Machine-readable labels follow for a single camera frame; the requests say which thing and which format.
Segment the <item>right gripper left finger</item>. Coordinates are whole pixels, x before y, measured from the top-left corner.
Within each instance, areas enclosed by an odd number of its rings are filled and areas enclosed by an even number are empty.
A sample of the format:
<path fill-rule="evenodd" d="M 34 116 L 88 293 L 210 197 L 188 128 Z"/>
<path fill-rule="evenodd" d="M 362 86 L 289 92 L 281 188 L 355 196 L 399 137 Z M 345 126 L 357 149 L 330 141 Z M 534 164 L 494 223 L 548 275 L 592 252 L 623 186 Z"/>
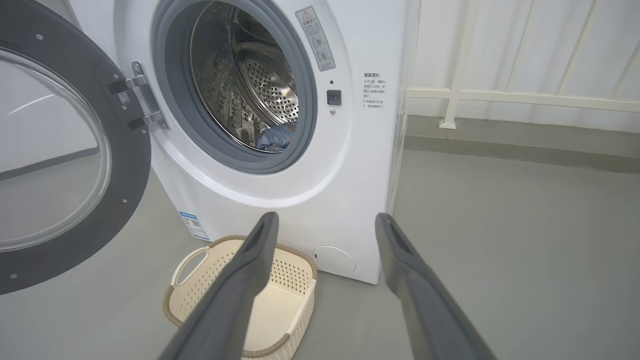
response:
<path fill-rule="evenodd" d="M 240 360 L 253 303 L 268 284 L 279 217 L 266 212 L 158 360 Z"/>

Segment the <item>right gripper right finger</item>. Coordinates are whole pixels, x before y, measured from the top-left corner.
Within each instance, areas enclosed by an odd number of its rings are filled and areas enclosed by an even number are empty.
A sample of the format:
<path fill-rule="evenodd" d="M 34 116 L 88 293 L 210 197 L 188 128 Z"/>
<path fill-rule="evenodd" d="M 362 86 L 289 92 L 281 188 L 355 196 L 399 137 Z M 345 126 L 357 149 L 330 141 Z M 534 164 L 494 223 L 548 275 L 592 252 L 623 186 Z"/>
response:
<path fill-rule="evenodd" d="M 385 283 L 400 300 L 414 360 L 498 360 L 397 221 L 375 217 Z"/>

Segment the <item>black round glass washer door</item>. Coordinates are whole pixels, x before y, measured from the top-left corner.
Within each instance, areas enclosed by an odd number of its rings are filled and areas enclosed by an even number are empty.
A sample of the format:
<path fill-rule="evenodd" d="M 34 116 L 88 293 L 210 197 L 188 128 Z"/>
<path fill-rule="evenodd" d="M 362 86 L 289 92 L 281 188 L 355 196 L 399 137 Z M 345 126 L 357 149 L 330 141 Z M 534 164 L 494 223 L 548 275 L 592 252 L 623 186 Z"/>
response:
<path fill-rule="evenodd" d="M 0 0 L 0 296 L 109 243 L 151 157 L 141 103 L 109 56 L 37 0 Z"/>

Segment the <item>blue cartoon print garment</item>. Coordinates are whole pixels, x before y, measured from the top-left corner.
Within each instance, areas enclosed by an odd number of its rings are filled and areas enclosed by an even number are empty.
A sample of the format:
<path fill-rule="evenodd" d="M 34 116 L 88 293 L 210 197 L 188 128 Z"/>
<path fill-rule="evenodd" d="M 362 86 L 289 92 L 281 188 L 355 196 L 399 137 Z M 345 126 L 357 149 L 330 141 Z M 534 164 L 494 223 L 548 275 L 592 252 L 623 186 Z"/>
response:
<path fill-rule="evenodd" d="M 265 129 L 259 134 L 256 148 L 261 151 L 281 152 L 292 142 L 297 123 L 288 122 Z"/>

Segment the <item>cream perforated laundry basket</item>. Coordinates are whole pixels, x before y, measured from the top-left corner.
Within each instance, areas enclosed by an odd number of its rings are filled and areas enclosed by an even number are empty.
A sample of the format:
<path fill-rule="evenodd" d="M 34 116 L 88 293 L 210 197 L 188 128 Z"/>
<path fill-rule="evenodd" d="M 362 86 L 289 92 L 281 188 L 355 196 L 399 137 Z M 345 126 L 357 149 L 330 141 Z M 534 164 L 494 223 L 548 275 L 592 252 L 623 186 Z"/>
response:
<path fill-rule="evenodd" d="M 173 325 L 185 323 L 244 241 L 243 235 L 227 235 L 181 260 L 162 299 Z M 269 282 L 253 302 L 241 360 L 292 360 L 313 316 L 317 279 L 310 256 L 276 245 Z"/>

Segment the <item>white front-load washing machine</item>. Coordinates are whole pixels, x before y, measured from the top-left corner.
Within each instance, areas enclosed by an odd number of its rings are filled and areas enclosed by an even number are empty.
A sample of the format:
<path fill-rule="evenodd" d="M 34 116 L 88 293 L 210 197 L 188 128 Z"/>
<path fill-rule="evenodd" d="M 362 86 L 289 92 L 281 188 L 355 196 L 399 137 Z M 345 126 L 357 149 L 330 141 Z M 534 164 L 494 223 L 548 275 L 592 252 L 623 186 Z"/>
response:
<path fill-rule="evenodd" d="M 420 0 L 274 0 L 294 25 L 317 85 L 310 145 L 291 167 L 242 173 L 208 157 L 171 113 L 154 66 L 160 0 L 68 0 L 80 28 L 128 75 L 144 64 L 170 130 L 151 130 L 151 166 L 174 207 L 195 215 L 210 240 L 246 235 L 267 212 L 278 242 L 306 253 L 320 246 L 350 255 L 345 277 L 377 284 L 375 217 L 393 206 L 406 130 L 406 82 L 418 41 Z M 335 68 L 320 71 L 296 12 L 313 7 Z M 327 91 L 342 91 L 341 105 Z"/>

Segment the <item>grey rubber door gasket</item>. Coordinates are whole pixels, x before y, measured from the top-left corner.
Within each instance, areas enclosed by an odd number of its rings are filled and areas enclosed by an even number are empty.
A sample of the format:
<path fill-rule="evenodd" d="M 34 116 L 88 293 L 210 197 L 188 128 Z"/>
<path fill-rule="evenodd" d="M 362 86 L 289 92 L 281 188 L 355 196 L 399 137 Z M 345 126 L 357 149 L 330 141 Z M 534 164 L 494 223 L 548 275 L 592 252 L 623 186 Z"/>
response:
<path fill-rule="evenodd" d="M 195 89 L 190 41 L 195 21 L 209 2 L 238 7 L 273 36 L 294 76 L 299 116 L 283 152 L 263 153 L 233 141 L 211 120 Z M 317 84 L 313 62 L 294 25 L 274 0 L 160 0 L 153 21 L 153 63 L 167 107 L 185 134 L 208 157 L 240 173 L 272 174 L 292 167 L 311 143 L 317 123 Z"/>

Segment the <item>metal washer door hinge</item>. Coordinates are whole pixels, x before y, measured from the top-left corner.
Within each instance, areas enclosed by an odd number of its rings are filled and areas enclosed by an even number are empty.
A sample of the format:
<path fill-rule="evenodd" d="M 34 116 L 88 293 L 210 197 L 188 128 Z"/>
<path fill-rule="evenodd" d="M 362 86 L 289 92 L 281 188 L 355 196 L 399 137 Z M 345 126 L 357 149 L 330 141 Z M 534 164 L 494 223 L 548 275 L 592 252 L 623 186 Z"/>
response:
<path fill-rule="evenodd" d="M 130 130 L 142 130 L 143 127 L 155 125 L 163 130 L 170 130 L 166 116 L 160 109 L 160 105 L 156 95 L 151 87 L 149 76 L 142 61 L 133 61 L 131 63 L 133 77 L 130 79 L 120 78 L 115 74 L 116 79 L 107 85 L 111 94 L 117 95 L 122 105 L 122 109 L 126 109 L 128 105 L 135 101 L 140 105 L 142 115 L 128 121 L 127 126 Z"/>

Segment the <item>blue energy label sticker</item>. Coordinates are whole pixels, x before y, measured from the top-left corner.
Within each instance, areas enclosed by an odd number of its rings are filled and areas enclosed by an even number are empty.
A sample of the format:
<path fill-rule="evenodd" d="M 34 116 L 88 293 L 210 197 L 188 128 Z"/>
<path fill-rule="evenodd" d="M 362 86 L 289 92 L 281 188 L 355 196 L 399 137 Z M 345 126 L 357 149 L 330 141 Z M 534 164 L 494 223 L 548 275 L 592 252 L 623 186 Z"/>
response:
<path fill-rule="evenodd" d="M 180 217 L 185 223 L 185 226 L 189 230 L 192 237 L 195 239 L 201 239 L 210 242 L 210 238 L 206 234 L 206 231 L 202 227 L 199 219 L 194 215 L 187 212 L 179 211 Z"/>

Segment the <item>round white filter cover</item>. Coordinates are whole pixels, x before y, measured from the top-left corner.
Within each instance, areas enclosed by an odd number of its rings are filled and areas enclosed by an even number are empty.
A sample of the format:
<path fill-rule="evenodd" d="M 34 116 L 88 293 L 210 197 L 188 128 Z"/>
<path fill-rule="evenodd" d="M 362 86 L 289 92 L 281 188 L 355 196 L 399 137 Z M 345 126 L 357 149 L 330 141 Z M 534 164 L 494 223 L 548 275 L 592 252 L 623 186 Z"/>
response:
<path fill-rule="evenodd" d="M 353 273 L 357 267 L 352 256 L 334 246 L 318 246 L 312 253 L 313 261 L 320 271 L 334 275 L 346 276 Z"/>

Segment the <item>perforated steel washer drum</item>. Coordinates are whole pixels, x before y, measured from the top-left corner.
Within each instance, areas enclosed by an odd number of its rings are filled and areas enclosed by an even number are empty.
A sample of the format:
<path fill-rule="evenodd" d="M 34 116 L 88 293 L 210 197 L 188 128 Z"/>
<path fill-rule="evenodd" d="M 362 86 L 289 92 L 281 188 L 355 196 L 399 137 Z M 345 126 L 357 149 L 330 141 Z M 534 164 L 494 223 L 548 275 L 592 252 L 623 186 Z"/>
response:
<path fill-rule="evenodd" d="M 280 153 L 256 148 L 258 137 L 297 123 L 297 87 L 284 53 L 262 23 L 231 4 L 207 3 L 194 23 L 189 61 L 212 123 L 249 150 Z"/>

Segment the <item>white metal railing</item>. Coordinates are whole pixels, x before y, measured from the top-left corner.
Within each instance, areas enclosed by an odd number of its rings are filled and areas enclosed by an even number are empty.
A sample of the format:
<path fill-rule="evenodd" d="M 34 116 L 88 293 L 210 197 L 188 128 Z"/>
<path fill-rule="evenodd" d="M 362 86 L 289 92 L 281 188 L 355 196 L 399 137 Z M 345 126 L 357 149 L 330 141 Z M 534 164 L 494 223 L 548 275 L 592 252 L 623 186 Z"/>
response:
<path fill-rule="evenodd" d="M 640 133 L 640 0 L 422 0 L 409 111 Z"/>

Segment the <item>grey warning sticker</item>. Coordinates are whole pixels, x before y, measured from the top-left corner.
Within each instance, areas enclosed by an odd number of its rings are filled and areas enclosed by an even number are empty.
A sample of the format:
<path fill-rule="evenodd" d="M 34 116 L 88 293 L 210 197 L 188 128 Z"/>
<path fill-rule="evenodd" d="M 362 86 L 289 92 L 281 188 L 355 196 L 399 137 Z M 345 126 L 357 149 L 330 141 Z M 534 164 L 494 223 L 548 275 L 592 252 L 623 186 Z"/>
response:
<path fill-rule="evenodd" d="M 307 41 L 310 43 L 318 69 L 322 72 L 336 68 L 326 34 L 313 7 L 304 7 L 295 12 L 295 16 L 302 26 L 302 30 L 304 30 Z"/>

